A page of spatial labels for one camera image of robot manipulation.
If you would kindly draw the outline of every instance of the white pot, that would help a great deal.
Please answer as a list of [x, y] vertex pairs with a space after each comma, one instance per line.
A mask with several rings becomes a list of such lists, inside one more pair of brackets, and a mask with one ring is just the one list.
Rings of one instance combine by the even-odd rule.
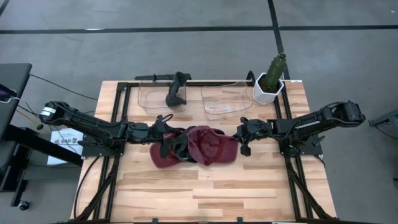
[[276, 93], [264, 92], [259, 85], [259, 80], [261, 77], [263, 77], [266, 74], [267, 73], [265, 72], [261, 73], [260, 77], [257, 78], [256, 84], [254, 85], [253, 88], [253, 99], [260, 105], [266, 105], [267, 103], [274, 101], [275, 97], [280, 93], [280, 91], [285, 86], [285, 84], [281, 80], [279, 80], [279, 89]]

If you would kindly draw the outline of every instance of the transparent plastic tray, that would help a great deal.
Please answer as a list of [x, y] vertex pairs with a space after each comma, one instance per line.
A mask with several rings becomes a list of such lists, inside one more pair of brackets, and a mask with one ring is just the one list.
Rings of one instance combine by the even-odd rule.
[[200, 93], [208, 119], [241, 116], [253, 104], [252, 90], [245, 82], [224, 86], [204, 86]]
[[[138, 105], [147, 113], [174, 113], [181, 112], [185, 105], [169, 108], [166, 104], [166, 96], [169, 94], [169, 86], [173, 81], [141, 81], [138, 85]], [[178, 89], [177, 96], [187, 100], [187, 90], [184, 86]]]

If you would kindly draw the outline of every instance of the concrete floor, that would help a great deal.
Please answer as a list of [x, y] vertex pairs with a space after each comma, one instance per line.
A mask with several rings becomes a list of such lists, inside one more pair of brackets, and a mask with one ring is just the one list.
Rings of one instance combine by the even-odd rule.
[[[393, 0], [278, 0], [275, 8], [280, 26], [398, 24], [398, 2]], [[3, 30], [271, 24], [267, 1], [261, 0], [11, 0], [0, 17]], [[396, 109], [398, 30], [281, 34], [291, 79], [304, 81], [312, 110], [352, 100], [374, 119]], [[0, 63], [32, 63], [32, 74], [94, 97], [103, 80], [137, 75], [178, 70], [194, 79], [244, 78], [248, 70], [258, 75], [276, 54], [273, 31], [0, 35]], [[34, 78], [23, 100], [35, 111], [50, 100], [67, 101], [81, 111], [96, 106]], [[13, 123], [35, 128], [18, 114]], [[392, 177], [398, 174], [397, 146], [397, 140], [366, 123], [326, 133], [326, 171], [341, 219], [396, 223], [398, 190]], [[39, 153], [32, 156], [34, 164], [46, 160]], [[67, 220], [79, 175], [79, 169], [30, 167], [23, 199], [32, 202], [31, 208], [10, 208], [12, 194], [0, 194], [3, 222]]]

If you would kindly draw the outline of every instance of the white paper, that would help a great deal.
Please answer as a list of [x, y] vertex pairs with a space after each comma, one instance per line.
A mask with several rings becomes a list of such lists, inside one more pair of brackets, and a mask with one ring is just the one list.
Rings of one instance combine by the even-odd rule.
[[[65, 128], [58, 131], [52, 131], [51, 133], [51, 142], [57, 144], [65, 149], [68, 149], [71, 152], [78, 153], [81, 155], [83, 150], [83, 146], [79, 145], [77, 142], [83, 140], [83, 133], [78, 132], [72, 128]], [[47, 159], [47, 165], [58, 165], [58, 164], [65, 164], [67, 162], [49, 156]]]

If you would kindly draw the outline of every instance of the black robotic arm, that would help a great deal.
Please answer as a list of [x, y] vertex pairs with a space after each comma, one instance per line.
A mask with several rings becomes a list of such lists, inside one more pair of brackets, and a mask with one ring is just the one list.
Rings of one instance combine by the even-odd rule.
[[[242, 144], [241, 154], [250, 156], [248, 146], [253, 140], [273, 138], [287, 146], [289, 156], [296, 156], [304, 148], [309, 137], [335, 127], [357, 127], [365, 120], [358, 104], [351, 101], [336, 102], [324, 106], [318, 111], [294, 119], [260, 119], [241, 118], [234, 137]], [[319, 144], [320, 138], [313, 144]]]
[[71, 108], [65, 102], [57, 101], [46, 103], [40, 114], [40, 120], [44, 124], [65, 125], [95, 139], [95, 142], [79, 142], [81, 145], [96, 144], [110, 149], [126, 142], [130, 144], [161, 142], [166, 133], [180, 133], [181, 130], [166, 124], [166, 121], [172, 117], [172, 114], [165, 117], [159, 115], [152, 126], [129, 122], [126, 118], [124, 121], [110, 123]]

